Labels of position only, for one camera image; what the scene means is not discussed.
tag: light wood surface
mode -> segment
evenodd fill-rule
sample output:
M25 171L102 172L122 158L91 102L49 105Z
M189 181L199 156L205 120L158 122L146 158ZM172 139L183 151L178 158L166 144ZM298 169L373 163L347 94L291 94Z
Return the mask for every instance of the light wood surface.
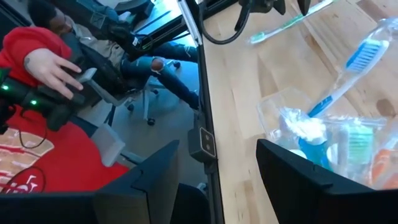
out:
M230 37L240 8L235 4L207 19L207 31L216 39ZM240 38L228 45L204 40L227 224L277 223L255 158L256 140L264 137L256 105L263 97L289 86L303 91L314 101L319 99L377 21L398 15L398 1L340 0L267 42L255 47L246 43L254 33L296 15L297 9L296 3L288 4L283 17L275 10L251 14ZM397 48L392 46L371 73L336 102L331 111L395 116Z

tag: red shirt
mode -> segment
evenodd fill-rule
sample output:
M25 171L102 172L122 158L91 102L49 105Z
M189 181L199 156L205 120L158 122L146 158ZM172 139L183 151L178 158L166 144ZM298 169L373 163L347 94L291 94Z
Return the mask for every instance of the red shirt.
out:
M47 48L68 58L71 50L57 35L47 29L18 27L8 33L0 52L0 67L11 68L10 76L37 86L39 82L23 67L25 56L32 50ZM67 123L58 132L47 131L45 120L34 112L17 113L8 121L11 128L0 135L0 191L72 192L100 189L128 171L115 164L102 165L100 154L91 139L78 126Z

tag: blue toothbrush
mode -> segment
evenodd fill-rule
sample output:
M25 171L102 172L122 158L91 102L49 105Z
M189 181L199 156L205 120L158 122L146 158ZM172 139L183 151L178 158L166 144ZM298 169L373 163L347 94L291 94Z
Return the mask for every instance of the blue toothbrush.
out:
M310 112L309 117L321 115L335 101L343 96L360 78L364 77L370 69L377 64L387 50L389 42L386 40L366 39L358 47L357 51L347 61L345 72L353 73L355 76L335 90L332 94L321 100Z

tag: ripped jeans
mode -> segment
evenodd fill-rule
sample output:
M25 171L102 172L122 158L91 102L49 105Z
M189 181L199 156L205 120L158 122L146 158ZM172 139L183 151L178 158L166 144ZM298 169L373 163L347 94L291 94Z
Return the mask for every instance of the ripped jeans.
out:
M198 54L195 47L167 42L133 62L130 62L127 57L124 57L120 71L126 79L145 79L148 78L148 76L154 76L164 87L166 87L166 89L186 102L192 109L198 110L198 95L195 92L190 91L188 87L185 86L177 76L175 76L170 67L165 66L163 59L157 57L195 63L198 60Z

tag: tattoo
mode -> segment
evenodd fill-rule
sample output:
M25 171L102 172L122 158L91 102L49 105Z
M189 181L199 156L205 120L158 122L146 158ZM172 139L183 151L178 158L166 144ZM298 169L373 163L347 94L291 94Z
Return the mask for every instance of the tattoo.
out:
M28 67L29 62L30 62L30 58L29 58L29 57L25 57L25 59L24 59L24 68L25 68L25 70L26 70L27 72L29 72L30 74L32 74L32 72L30 72L30 69L29 69L29 67Z

